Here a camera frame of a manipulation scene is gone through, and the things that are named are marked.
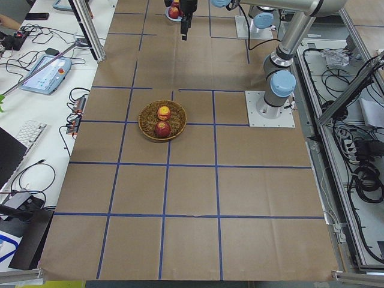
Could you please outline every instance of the wicker basket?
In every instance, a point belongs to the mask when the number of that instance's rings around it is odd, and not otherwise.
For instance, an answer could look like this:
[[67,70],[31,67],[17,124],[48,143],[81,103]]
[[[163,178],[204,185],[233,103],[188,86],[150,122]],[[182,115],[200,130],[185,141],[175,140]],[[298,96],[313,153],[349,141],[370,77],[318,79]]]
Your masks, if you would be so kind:
[[[171,115],[167,120],[171,127],[170,135],[166,138],[159,138],[155,134],[155,126],[158,121],[157,110],[161,106],[168,106],[170,109]],[[159,100],[148,104],[139,115],[139,127],[140,130],[144,133],[145,136],[154,140],[154,141],[168,141],[176,138],[184,130],[184,127],[187,123],[187,115],[184,108],[173,101],[170,100]]]

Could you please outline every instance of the white table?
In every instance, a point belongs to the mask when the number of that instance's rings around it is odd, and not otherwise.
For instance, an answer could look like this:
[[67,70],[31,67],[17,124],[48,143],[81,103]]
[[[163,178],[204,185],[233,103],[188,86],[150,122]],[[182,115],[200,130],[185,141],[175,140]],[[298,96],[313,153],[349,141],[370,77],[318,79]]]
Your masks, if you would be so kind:
[[[115,8],[112,6],[117,0],[93,0],[90,2],[92,12],[94,14],[93,23],[100,38],[106,39],[110,23],[112,21]],[[77,33],[82,35],[82,31],[76,21],[75,16],[71,12],[58,11],[52,8],[53,0],[38,0],[33,6],[31,12],[48,12],[50,17],[48,20],[24,21],[27,23],[39,24],[40,26],[59,29],[62,31]],[[73,41],[71,35],[62,35],[67,41]],[[44,41],[46,38],[41,37],[39,40]],[[59,37],[55,36],[46,44],[32,43],[29,37],[22,49],[18,52],[13,52],[11,58],[17,59],[32,50],[46,50],[51,47],[59,51],[65,50],[69,45]],[[36,94],[33,92],[16,90],[10,93],[4,100],[2,108],[4,113],[0,113],[0,127],[8,131],[11,135],[16,136],[22,125],[28,120],[40,121],[48,124],[44,134],[38,140],[37,145],[33,147],[28,157],[24,160],[20,170],[28,165],[31,165],[41,159],[45,159],[47,164],[52,165],[56,171],[56,179],[53,185],[45,191],[47,196],[46,206],[56,205],[64,176],[67,170],[69,157],[64,149],[64,143],[59,135],[59,127],[65,125],[66,118],[70,114],[69,108],[66,106],[68,102],[69,92],[75,87],[83,87],[90,89],[94,76],[96,74],[97,62],[93,59],[90,51],[74,52],[74,57],[86,59],[86,65],[73,65],[71,71],[67,74],[64,81],[59,86],[58,90],[52,95]],[[7,59],[1,59],[0,63],[6,62]],[[26,74],[26,71],[20,69],[17,72]],[[17,83],[20,77],[6,72],[4,66],[0,66],[0,92],[5,92],[8,88]],[[86,91],[74,91],[73,97],[79,98]],[[74,139],[71,136],[65,135],[65,129],[62,129],[65,141],[72,151]],[[38,166],[23,177],[23,183],[29,183],[28,189],[39,190],[46,187],[52,180],[52,171],[47,167]],[[11,239],[20,242],[21,238],[16,238],[4,232]],[[0,249],[0,257],[14,249],[13,245],[4,243]],[[0,271],[10,271],[8,268],[11,257],[0,263]]]

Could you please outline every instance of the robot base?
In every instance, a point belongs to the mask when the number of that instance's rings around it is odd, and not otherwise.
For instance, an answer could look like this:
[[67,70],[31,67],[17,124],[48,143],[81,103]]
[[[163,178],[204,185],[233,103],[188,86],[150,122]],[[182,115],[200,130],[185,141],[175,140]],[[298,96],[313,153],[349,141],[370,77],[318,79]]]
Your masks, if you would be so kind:
[[295,128],[292,111],[283,109],[277,119],[267,119],[261,116],[256,110],[257,101],[264,97],[264,91],[246,91],[245,99],[247,101],[248,121],[250,127],[275,127],[275,128]]
[[[244,16],[235,16],[236,22],[236,31],[238,33],[238,39],[248,39],[248,30],[247,24],[245,22]],[[251,31],[251,39],[256,40],[270,40],[273,39],[272,30],[270,28],[265,29],[255,29],[255,32]]]

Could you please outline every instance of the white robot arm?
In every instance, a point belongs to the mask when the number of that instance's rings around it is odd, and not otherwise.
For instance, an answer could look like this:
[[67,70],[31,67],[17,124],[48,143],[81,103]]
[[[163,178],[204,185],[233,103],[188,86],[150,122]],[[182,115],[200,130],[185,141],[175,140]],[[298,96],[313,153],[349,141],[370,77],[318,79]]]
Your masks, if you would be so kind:
[[[166,5],[171,0],[164,0]],[[264,98],[257,104],[257,111],[264,117],[275,119],[286,99],[293,93],[296,86],[295,77],[288,71],[293,57],[304,35],[317,17],[330,16],[342,9],[347,0],[210,0],[216,7],[228,10],[239,4],[248,4],[262,9],[290,9],[296,13],[282,41],[264,62],[264,72],[268,83]],[[181,21],[182,39],[187,39],[191,28],[193,13],[197,10],[197,0],[180,0],[180,9],[184,12]]]

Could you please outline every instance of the keyboard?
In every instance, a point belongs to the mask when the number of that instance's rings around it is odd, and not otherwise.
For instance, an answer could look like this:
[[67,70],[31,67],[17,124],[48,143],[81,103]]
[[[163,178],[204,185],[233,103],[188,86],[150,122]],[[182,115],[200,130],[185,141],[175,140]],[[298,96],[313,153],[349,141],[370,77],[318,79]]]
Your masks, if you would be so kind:
[[21,127],[16,139],[26,146],[25,155],[31,150],[36,141],[40,138],[41,134],[47,127],[47,124],[28,120]]

